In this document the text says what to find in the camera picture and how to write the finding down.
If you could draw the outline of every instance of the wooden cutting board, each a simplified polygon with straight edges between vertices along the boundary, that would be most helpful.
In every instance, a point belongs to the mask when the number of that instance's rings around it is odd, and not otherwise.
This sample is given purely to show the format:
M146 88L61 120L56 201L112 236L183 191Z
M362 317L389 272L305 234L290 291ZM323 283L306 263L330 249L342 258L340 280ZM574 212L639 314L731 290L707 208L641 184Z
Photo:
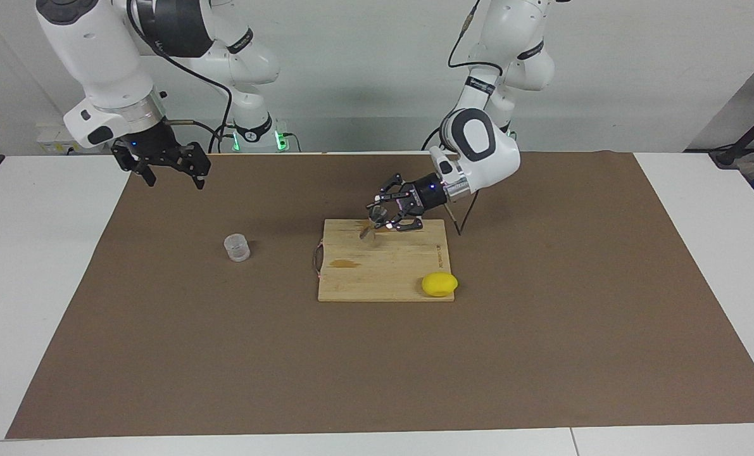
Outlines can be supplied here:
M367 220L328 219L318 301L322 303L453 302L421 288L431 272L450 272L444 220L425 220L419 231L379 230L360 240Z

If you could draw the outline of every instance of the white table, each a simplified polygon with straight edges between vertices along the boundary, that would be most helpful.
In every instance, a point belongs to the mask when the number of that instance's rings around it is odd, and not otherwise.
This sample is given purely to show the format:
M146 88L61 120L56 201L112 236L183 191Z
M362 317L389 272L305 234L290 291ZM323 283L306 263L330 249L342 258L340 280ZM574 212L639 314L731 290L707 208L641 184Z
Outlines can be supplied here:
M707 156L637 158L754 361L753 191ZM110 156L0 168L0 455L754 455L754 424L1 441L126 179Z

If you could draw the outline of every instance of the white wall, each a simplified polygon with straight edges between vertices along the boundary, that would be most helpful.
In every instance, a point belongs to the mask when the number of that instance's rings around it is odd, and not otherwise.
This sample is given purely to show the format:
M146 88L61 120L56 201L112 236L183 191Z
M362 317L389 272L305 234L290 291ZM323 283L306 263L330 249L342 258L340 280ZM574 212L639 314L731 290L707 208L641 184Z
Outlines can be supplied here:
M716 148L736 142L754 125L754 74L729 104L692 142L692 148Z
M50 99L69 109L81 88L41 36L32 3L0 0L0 34ZM273 114L305 149L419 147L466 77L448 70L446 57L470 4L246 2L257 39L284 67L264 87ZM754 72L754 0L576 0L556 5L550 20L557 75L545 92L521 97L513 127L524 149L683 150ZM481 25L475 21L461 55ZM164 61L146 64L171 94L171 117L218 119L212 89ZM27 112L14 115L30 121ZM185 141L204 137L181 131Z
M36 124L60 119L60 110L0 36L0 153L40 153Z

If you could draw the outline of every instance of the yellow lemon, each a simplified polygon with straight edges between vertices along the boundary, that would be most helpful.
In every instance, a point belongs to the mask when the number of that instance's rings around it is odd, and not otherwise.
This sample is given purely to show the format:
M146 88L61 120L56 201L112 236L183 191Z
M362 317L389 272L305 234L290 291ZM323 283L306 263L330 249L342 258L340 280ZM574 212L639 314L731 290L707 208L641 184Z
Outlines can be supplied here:
M422 289L434 298L451 295L458 288L458 279L448 272L434 272L422 279Z

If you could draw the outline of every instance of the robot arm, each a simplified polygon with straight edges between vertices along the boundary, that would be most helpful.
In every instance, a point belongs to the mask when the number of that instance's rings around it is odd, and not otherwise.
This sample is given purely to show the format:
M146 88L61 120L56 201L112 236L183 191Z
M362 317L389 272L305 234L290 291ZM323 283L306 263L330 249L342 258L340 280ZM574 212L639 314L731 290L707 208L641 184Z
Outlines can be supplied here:
M64 116L73 138L87 148L115 141L113 155L119 165L143 176L150 186L156 180L150 165L165 165L189 174L202 188L211 162L197 142L180 145L167 124L151 76L142 69L140 52L125 26L127 8L145 41L188 61L187 66L220 55L203 66L242 95L237 118L254 106L255 114L246 121L257 118L257 125L266 123L269 113L263 101L250 101L257 94L236 86L275 80L278 63L253 40L232 0L36 0L44 34L84 87L85 99Z
M425 211L517 172L518 144L506 134L515 103L506 87L541 90L551 81L554 64L544 50L545 18L551 3L567 1L492 0L481 41L470 53L470 61L481 64L470 67L458 104L441 122L441 147L429 150L436 172L414 182L403 181L399 174L389 179L368 206L376 228L419 229ZM499 68L506 70L501 74ZM451 159L447 152L457 153L458 158ZM392 193L394 187L399 191ZM399 205L394 217L383 208L388 201ZM413 222L402 223L406 219Z
M146 40L184 67L229 88L229 127L242 138L244 149L279 150L279 138L268 135L272 116L253 87L278 78L278 59L254 38L234 0L134 0L132 12Z

